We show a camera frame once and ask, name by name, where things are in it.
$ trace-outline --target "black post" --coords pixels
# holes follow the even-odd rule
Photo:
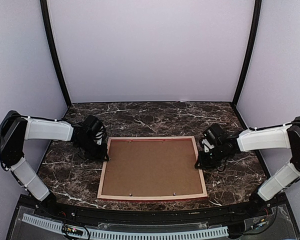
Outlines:
[[[50,18],[49,18],[47,0],[40,0],[40,4],[41,4],[41,12],[42,12],[42,18],[43,18],[43,23],[44,23],[44,28],[45,28],[45,34],[46,34],[46,38],[48,40],[48,44],[49,44],[49,48],[50,48],[50,53],[51,53],[51,58],[52,58],[52,61],[53,61],[55,73],[56,73],[56,76],[58,78],[58,81],[59,81],[59,84],[60,84],[60,88],[61,88],[61,91],[62,91],[62,94],[63,94],[63,98],[65,100],[65,103],[68,107],[70,107],[72,103],[71,103],[71,100],[70,100],[70,96],[69,96],[69,93],[68,93],[68,90],[67,90],[66,82],[65,82],[64,76],[62,74],[61,66],[60,66],[60,63],[59,63],[59,58],[58,58],[56,45],[55,45],[55,40],[54,40],[54,36],[53,36],[53,33],[52,33],[52,27],[51,27]]]
[[[251,60],[251,55],[254,50],[254,45],[255,45],[255,40],[256,40],[256,35],[257,35],[257,29],[258,29],[258,23],[259,23],[259,17],[260,17],[260,11],[261,11],[261,3],[262,0],[255,0],[254,3],[254,10],[253,10],[253,17],[252,17],[252,24],[251,24],[251,29],[250,29],[250,35],[249,35],[249,40],[248,40],[248,45],[246,48],[245,56],[244,56],[244,61],[239,77],[238,84],[236,86],[235,94],[232,100],[232,104],[236,107],[240,98],[240,94],[242,92],[242,89],[244,87],[244,83],[246,80],[250,60]]]

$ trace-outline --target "dark marble surface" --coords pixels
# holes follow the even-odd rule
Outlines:
[[[195,136],[198,142],[212,123],[221,124],[229,132],[241,129],[230,105],[220,102],[78,103],[65,117],[81,122],[88,115],[98,116],[110,137]],[[189,210],[246,202],[266,179],[255,154],[241,153],[228,161],[224,172],[203,171],[206,199],[126,202],[97,199],[101,170],[101,162],[82,160],[72,143],[54,141],[38,175],[60,203],[132,211]]]

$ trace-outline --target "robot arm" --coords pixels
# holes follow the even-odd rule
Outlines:
[[[10,111],[0,125],[0,163],[37,200],[50,201],[55,196],[26,161],[24,140],[70,141],[84,152],[85,158],[108,161],[106,136],[104,125],[92,115],[83,122],[71,123],[67,120],[23,116]]]
[[[250,128],[233,135],[213,124],[200,140],[203,150],[199,151],[196,168],[216,168],[222,161],[236,153],[252,150],[286,148],[291,149],[292,158],[271,178],[266,180],[250,200],[268,201],[283,189],[300,179],[300,117],[277,126]]]

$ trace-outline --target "brown panel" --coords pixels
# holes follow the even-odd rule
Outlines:
[[[175,198],[206,194],[203,176],[195,169],[193,139],[112,139],[103,168],[101,198],[107,196]]]

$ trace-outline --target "black beam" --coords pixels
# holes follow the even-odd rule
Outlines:
[[[42,18],[43,18],[43,23],[44,23],[44,28],[45,28],[45,34],[46,34],[46,38],[47,38],[48,45],[50,48],[50,54],[51,54],[51,58],[53,61],[55,73],[58,78],[65,103],[68,107],[70,107],[72,103],[71,103],[70,96],[69,96],[69,93],[67,90],[64,76],[62,74],[62,70],[61,70],[61,66],[60,66],[60,62],[59,62],[59,58],[58,58],[58,54],[57,54],[57,49],[56,49],[55,40],[54,40],[54,36],[52,33],[50,17],[49,17],[47,0],[40,0],[40,4],[41,4],[41,12],[42,12]]]
[[[248,129],[246,123],[244,122],[240,112],[238,111],[237,107],[233,104],[233,103],[230,103],[230,106],[232,107],[233,111],[234,111],[234,114],[236,115],[236,117],[238,118],[241,126],[244,128],[244,129]],[[269,179],[271,177],[270,175],[270,172],[267,168],[267,165],[265,163],[265,160],[264,158],[262,157],[261,153],[259,150],[254,150],[254,153],[256,155],[256,157],[259,159],[259,162],[260,162],[260,165],[262,167],[262,170],[264,171],[264,174],[266,176],[267,179]]]
[[[238,104],[242,89],[245,84],[245,80],[246,80],[246,76],[247,76],[247,72],[248,72],[248,68],[249,68],[249,64],[250,64],[250,60],[251,60],[251,55],[254,50],[257,29],[258,29],[258,24],[259,24],[260,11],[261,11],[261,3],[262,3],[262,0],[255,0],[255,3],[254,3],[254,10],[253,10],[253,17],[252,17],[252,24],[251,24],[251,29],[250,29],[248,45],[246,48],[239,81],[236,86],[235,94],[234,94],[234,97],[232,100],[232,103],[234,104],[234,106],[237,106],[237,104]]]

